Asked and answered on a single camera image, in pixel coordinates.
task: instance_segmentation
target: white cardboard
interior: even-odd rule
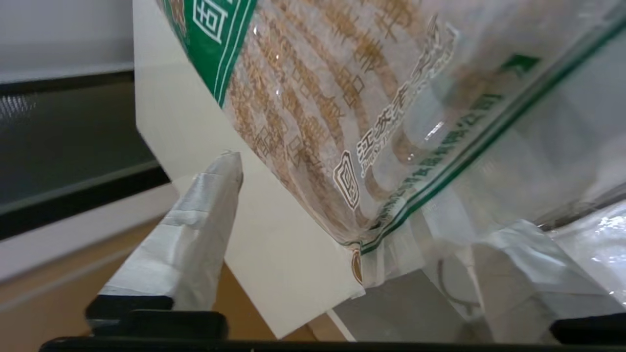
[[[351,253],[305,212],[231,127],[154,1],[133,3],[137,127],[181,194],[224,150],[244,185],[226,263],[277,338],[361,292]]]

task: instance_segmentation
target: green label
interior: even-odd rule
[[[169,0],[163,12],[220,107],[256,0]]]

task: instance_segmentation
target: plastic bag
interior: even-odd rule
[[[367,253],[501,134],[513,118],[501,112],[617,3],[162,8],[240,136],[337,242]]]
[[[376,253],[362,256],[365,285],[450,256],[518,219],[554,229],[623,199],[625,54],[626,34],[618,32]]]
[[[529,222],[484,236],[444,261],[448,270],[433,265],[424,272],[482,342],[557,343],[549,332],[556,320],[625,311]],[[466,272],[450,270],[453,262]]]

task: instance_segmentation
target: white logo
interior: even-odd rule
[[[212,0],[193,0],[193,22],[218,44],[222,44],[222,28],[227,18],[228,12]]]
[[[359,204],[360,194],[349,151],[345,150],[341,155],[341,161],[334,170],[333,179],[344,196],[346,203],[354,210]]]

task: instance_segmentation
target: beige floor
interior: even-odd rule
[[[0,351],[37,351],[45,341],[89,333],[83,312],[132,248],[156,226],[141,225],[0,284]],[[214,309],[226,315],[229,339],[275,339],[224,266]],[[308,326],[287,341],[314,341]]]

